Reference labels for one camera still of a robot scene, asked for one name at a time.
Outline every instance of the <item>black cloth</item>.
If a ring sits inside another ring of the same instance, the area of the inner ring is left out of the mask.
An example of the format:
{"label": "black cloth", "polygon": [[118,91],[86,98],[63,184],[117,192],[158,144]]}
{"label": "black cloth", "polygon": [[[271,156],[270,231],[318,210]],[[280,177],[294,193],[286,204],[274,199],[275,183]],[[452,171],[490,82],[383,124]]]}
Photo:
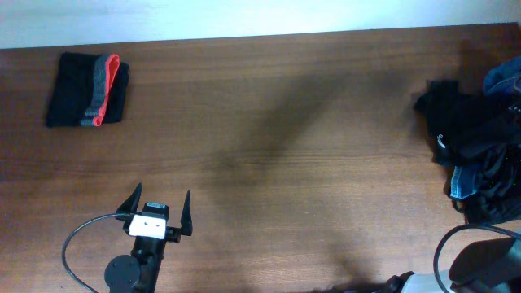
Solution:
{"label": "black cloth", "polygon": [[[46,126],[79,126],[93,98],[94,63],[99,55],[65,52],[59,59],[58,76],[50,100]],[[109,91],[103,123],[121,121],[129,82],[129,65],[120,63]]]}
{"label": "black cloth", "polygon": [[521,97],[497,93],[488,97],[459,92],[456,81],[432,82],[414,109],[427,119],[437,139],[436,162],[444,166],[481,166],[477,193],[463,200],[470,223],[497,224],[521,217]]}

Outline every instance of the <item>white wall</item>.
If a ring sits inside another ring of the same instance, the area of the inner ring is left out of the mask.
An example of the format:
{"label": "white wall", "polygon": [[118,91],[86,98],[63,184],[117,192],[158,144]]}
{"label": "white wall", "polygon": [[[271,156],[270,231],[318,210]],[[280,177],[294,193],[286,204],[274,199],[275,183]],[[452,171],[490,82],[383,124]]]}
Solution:
{"label": "white wall", "polygon": [[518,0],[0,0],[0,48],[519,20]]}

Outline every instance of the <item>wooden table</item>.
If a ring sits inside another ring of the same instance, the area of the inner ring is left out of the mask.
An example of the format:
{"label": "wooden table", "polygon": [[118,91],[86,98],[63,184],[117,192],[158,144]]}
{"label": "wooden table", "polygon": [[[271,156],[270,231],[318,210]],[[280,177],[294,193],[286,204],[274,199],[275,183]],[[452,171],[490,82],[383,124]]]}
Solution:
{"label": "wooden table", "polygon": [[[43,126],[66,50],[130,64],[122,123]],[[431,273],[437,243],[463,217],[411,106],[427,80],[475,92],[519,54],[517,24],[0,50],[2,292],[83,292],[61,265],[63,241],[139,182],[141,205],[169,205],[170,225],[193,196],[194,235],[167,246],[157,292]],[[490,236],[455,237],[441,267]],[[105,266],[132,245],[107,220],[73,239],[69,264],[106,291]]]}

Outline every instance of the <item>blue denim cloth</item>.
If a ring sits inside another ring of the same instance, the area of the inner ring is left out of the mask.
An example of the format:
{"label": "blue denim cloth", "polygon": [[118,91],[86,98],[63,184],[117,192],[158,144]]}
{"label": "blue denim cloth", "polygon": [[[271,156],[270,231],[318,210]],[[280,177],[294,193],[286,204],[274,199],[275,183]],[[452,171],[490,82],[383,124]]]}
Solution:
{"label": "blue denim cloth", "polygon": [[465,199],[478,192],[481,164],[456,166],[453,178],[450,181],[450,197],[456,200]]}
{"label": "blue denim cloth", "polygon": [[492,69],[483,80],[483,94],[521,94],[521,56]]}

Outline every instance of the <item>brown wooden surface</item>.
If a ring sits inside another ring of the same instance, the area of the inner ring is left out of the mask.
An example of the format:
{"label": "brown wooden surface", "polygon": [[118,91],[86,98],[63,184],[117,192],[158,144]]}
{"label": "brown wooden surface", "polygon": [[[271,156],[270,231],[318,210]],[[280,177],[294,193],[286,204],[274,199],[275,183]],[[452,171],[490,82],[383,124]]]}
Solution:
{"label": "brown wooden surface", "polygon": [[[43,126],[65,50],[130,64],[122,123]],[[412,103],[426,80],[475,92],[520,54],[516,24],[0,50],[1,291],[83,291],[61,265],[63,241],[140,181],[141,204],[168,204],[171,225],[193,193],[194,235],[167,246],[158,292],[431,273],[438,241],[463,218]],[[489,236],[455,237],[441,267]],[[105,265],[132,244],[105,221],[72,241],[68,259],[105,291]]]}

